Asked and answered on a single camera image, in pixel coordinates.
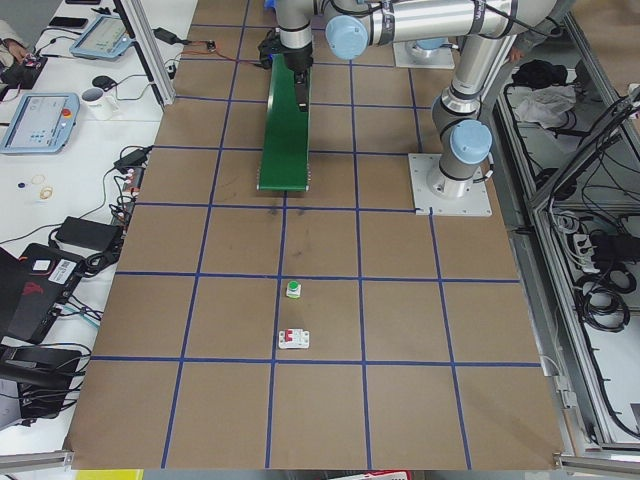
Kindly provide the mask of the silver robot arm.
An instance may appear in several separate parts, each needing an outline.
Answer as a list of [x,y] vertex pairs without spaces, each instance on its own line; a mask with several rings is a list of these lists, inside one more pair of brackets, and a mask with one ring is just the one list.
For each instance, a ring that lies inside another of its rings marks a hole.
[[459,41],[449,84],[436,97],[433,120],[476,120],[482,94],[504,45],[544,22],[554,1],[268,1],[276,25],[259,46],[266,69],[287,68],[286,104],[309,111],[314,62],[313,21],[324,21],[332,54],[352,61],[372,47],[425,49],[436,39]]

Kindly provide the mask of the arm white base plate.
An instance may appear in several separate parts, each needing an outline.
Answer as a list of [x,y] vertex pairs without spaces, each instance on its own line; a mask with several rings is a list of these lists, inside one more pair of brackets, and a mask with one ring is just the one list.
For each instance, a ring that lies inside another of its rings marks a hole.
[[444,69],[455,67],[453,49],[448,43],[438,48],[424,49],[417,42],[393,44],[395,66],[399,68]]
[[439,168],[440,154],[408,155],[414,210],[417,215],[490,217],[492,208],[480,165],[468,180],[452,180]]

